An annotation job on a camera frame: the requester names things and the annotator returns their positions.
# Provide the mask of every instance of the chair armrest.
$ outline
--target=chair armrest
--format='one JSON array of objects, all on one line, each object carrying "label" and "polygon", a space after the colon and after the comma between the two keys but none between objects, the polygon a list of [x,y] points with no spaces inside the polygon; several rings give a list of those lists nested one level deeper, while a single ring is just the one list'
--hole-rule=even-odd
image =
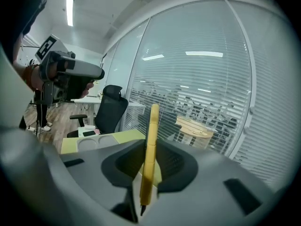
[{"label": "chair armrest", "polygon": [[73,119],[83,119],[83,118],[88,118],[87,115],[83,115],[83,114],[80,114],[80,115],[71,115],[69,117],[70,120],[73,120]]}]

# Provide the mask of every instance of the hand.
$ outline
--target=hand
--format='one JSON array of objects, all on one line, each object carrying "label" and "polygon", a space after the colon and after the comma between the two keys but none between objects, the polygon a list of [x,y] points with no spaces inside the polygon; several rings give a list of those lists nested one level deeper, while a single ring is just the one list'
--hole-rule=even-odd
[{"label": "hand", "polygon": [[[50,79],[54,78],[57,74],[56,66],[57,66],[57,62],[52,63],[50,65],[50,69],[49,69],[49,72],[48,72],[48,77]],[[67,68],[67,66],[68,66],[68,62],[66,61],[65,62],[65,68]],[[42,91],[43,90],[43,84],[44,84],[44,82],[40,78],[39,67],[37,66],[37,67],[34,68],[34,70],[32,72],[32,86],[34,88],[38,89],[39,91]],[[80,98],[83,98],[86,95],[88,95],[89,94],[89,89],[91,89],[93,86],[94,86],[94,84],[92,82],[88,83],[87,86],[86,86],[86,89],[83,91]]]}]

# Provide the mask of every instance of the black pen tip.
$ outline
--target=black pen tip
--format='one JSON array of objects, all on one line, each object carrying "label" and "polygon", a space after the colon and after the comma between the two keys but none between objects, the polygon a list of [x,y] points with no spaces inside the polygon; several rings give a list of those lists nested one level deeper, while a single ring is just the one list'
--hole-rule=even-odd
[{"label": "black pen tip", "polygon": [[144,213],[145,210],[146,210],[146,206],[145,206],[145,205],[141,205],[141,213],[140,213],[140,216],[142,216],[142,214]]}]

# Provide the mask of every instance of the gray plate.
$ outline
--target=gray plate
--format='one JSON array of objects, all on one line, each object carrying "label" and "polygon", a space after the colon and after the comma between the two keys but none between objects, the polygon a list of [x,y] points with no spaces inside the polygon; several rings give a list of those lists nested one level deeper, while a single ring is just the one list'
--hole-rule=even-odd
[{"label": "gray plate", "polygon": [[95,150],[98,148],[104,148],[111,145],[117,145],[118,142],[112,135],[103,135],[96,137],[89,137],[77,140],[77,150],[78,152],[83,152],[87,150]]}]

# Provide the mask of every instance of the chair headrest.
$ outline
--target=chair headrest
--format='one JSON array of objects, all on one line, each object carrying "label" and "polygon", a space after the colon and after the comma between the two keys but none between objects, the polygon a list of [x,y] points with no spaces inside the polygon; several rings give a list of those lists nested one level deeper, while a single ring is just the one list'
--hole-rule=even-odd
[{"label": "chair headrest", "polygon": [[108,96],[112,99],[119,100],[122,87],[118,85],[107,85],[103,88],[103,95]]}]

